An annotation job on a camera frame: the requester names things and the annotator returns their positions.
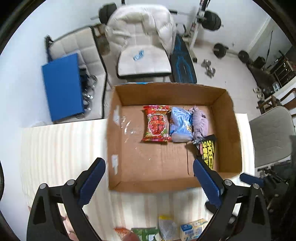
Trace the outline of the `black yellow shoe wipes packet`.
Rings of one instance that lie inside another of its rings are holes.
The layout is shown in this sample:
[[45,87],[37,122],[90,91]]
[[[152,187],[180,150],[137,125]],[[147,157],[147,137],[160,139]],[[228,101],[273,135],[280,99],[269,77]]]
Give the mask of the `black yellow shoe wipes packet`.
[[192,141],[193,145],[197,148],[197,156],[212,170],[214,168],[215,142],[215,135],[209,135]]

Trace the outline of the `white blue tissue box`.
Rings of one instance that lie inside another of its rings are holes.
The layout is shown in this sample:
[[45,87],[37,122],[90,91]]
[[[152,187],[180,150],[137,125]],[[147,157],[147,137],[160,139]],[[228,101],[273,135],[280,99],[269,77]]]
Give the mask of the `white blue tissue box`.
[[196,240],[205,227],[207,226],[208,221],[205,219],[199,219],[190,223],[186,223],[180,226],[180,240],[189,241]]

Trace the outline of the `small red snack packet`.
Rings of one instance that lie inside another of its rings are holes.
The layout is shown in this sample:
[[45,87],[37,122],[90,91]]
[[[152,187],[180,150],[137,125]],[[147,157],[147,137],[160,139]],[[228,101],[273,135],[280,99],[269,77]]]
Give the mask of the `small red snack packet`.
[[131,240],[131,231],[124,227],[115,227],[114,231],[120,237],[121,241]]

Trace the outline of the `silver yellow scouring sponge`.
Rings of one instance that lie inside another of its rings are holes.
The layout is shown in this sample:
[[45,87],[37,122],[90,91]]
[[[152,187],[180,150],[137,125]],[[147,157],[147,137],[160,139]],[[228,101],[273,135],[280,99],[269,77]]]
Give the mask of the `silver yellow scouring sponge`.
[[161,215],[158,218],[159,231],[161,233],[162,240],[178,240],[179,230],[174,220],[165,215]]

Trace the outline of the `purple cloth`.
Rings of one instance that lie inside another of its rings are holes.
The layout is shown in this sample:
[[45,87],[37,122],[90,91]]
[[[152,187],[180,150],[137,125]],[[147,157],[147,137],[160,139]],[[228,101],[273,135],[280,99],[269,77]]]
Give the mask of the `purple cloth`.
[[197,106],[189,109],[192,114],[193,139],[198,140],[208,135],[209,123],[206,114]]

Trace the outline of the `blue tissue pack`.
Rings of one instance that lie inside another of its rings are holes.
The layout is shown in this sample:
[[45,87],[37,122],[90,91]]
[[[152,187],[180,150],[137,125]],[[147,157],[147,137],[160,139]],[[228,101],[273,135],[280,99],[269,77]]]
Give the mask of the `blue tissue pack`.
[[192,114],[187,110],[173,106],[170,115],[169,135],[174,143],[187,143],[193,139]]

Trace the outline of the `green snack packet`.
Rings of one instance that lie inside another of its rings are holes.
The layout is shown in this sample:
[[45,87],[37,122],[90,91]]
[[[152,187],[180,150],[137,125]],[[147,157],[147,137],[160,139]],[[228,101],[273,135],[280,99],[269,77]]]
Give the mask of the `green snack packet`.
[[135,233],[141,241],[157,241],[160,237],[157,227],[132,228],[132,232]]

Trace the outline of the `large red snack packet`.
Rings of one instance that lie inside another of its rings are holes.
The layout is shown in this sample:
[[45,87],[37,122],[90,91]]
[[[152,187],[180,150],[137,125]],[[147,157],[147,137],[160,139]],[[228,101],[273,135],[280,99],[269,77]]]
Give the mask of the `large red snack packet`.
[[143,142],[169,142],[168,113],[171,111],[170,105],[144,105],[144,112],[147,117],[147,128],[145,130]]

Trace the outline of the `open cardboard box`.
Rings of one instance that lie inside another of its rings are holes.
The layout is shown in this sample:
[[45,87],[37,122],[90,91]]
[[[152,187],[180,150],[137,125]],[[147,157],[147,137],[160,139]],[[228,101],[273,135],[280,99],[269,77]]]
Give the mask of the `open cardboard box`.
[[110,190],[198,187],[196,157],[223,178],[242,170],[240,133],[227,90],[162,82],[113,88],[107,123]]

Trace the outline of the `grey fabric chair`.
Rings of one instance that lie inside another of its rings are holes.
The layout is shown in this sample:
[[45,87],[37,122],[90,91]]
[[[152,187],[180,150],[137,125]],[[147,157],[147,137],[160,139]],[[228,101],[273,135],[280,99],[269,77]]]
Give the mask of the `grey fabric chair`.
[[295,136],[292,115],[277,106],[249,122],[254,146],[255,167],[281,161],[292,154]]

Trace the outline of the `dark wooden chair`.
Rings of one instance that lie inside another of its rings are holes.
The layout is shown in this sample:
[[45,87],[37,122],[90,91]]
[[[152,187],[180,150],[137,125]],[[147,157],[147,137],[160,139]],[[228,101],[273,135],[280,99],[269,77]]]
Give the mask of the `dark wooden chair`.
[[[286,100],[290,95],[294,95],[294,98],[290,100],[289,102],[282,104],[284,100]],[[257,109],[260,110],[260,113],[266,113],[269,110],[276,108],[278,106],[283,106],[284,108],[290,110],[293,110],[296,108],[295,104],[295,88],[292,88],[284,97],[281,99],[277,99],[275,96],[271,96],[270,99],[266,101],[259,101],[258,106],[256,107]]]

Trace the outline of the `blue folded mat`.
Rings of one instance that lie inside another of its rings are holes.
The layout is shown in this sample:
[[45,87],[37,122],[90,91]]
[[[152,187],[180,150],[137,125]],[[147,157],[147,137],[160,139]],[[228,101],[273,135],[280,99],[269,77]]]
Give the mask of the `blue folded mat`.
[[77,53],[49,62],[42,73],[52,121],[84,112]]

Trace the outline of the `chrome dumbbell pair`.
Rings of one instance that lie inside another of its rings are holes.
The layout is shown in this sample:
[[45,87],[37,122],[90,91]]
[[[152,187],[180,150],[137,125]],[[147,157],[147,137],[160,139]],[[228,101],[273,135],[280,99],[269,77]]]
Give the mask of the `chrome dumbbell pair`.
[[206,72],[205,74],[210,77],[210,78],[213,78],[215,76],[215,73],[216,73],[216,70],[215,68],[213,68],[211,66],[211,61],[210,60],[207,60],[207,59],[204,59],[201,66],[204,67],[206,69]]

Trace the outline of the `black blue weight bench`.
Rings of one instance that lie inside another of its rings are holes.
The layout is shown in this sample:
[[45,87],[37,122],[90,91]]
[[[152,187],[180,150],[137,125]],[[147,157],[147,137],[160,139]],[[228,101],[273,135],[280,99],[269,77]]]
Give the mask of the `black blue weight bench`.
[[176,35],[174,50],[170,56],[170,63],[174,82],[189,84],[197,83],[191,56],[180,34]]

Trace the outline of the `white padded chair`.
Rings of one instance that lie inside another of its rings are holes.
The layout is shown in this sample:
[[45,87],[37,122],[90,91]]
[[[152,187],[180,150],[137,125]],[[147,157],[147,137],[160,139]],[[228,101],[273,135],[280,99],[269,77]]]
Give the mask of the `white padded chair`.
[[[133,60],[138,51],[144,50],[144,56],[138,61]],[[161,77],[171,74],[171,65],[166,51],[154,45],[136,45],[124,49],[117,61],[119,78]]]

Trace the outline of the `floor barbell with plates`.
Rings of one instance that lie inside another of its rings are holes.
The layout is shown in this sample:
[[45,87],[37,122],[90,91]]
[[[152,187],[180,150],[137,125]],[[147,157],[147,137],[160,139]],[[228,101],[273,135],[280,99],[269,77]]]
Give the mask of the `floor barbell with plates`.
[[221,44],[221,43],[216,43],[213,47],[213,53],[218,59],[224,58],[227,54],[231,54],[234,56],[237,56],[242,63],[247,63],[250,60],[249,54],[241,50],[239,52],[235,52],[233,50],[230,50],[227,46]]

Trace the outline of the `blue wrapper on chair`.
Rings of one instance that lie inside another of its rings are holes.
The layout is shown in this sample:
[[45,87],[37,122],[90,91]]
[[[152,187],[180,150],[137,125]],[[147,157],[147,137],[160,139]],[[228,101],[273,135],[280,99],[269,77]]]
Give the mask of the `blue wrapper on chair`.
[[138,60],[142,59],[143,56],[144,56],[144,50],[140,50],[140,51],[138,51],[138,53],[135,56],[133,56],[133,60],[138,61]]

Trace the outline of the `beige quilted chair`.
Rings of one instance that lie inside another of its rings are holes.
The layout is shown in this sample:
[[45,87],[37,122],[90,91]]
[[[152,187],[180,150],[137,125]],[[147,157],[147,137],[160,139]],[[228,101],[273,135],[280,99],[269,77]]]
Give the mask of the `beige quilted chair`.
[[48,61],[76,55],[81,74],[84,113],[57,120],[56,123],[106,118],[107,92],[111,90],[112,85],[108,80],[107,68],[102,58],[104,53],[99,49],[102,35],[96,32],[95,27],[87,26],[55,40],[50,36],[45,37]]

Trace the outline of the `white squat rack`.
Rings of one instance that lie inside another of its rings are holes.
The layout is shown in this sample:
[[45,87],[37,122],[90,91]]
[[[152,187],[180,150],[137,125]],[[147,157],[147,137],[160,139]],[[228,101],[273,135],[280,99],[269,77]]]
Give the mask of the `white squat rack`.
[[197,39],[199,27],[201,26],[201,23],[203,22],[203,20],[205,20],[204,14],[208,4],[209,4],[209,1],[201,0],[199,8],[197,10],[197,13],[195,15],[193,22],[191,23],[190,28],[187,30],[186,26],[183,25],[184,27],[183,39],[188,44],[189,50],[192,50],[194,47],[194,44]]

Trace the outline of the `white puffer jacket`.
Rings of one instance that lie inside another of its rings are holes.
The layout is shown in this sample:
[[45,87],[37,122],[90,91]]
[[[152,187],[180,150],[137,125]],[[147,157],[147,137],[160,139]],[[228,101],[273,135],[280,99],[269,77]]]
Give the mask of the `white puffer jacket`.
[[109,43],[111,54],[118,58],[120,53],[131,46],[154,45],[166,51],[173,52],[176,38],[176,24],[173,16],[165,24],[156,24],[144,20],[131,21],[112,17],[106,27],[105,35]]

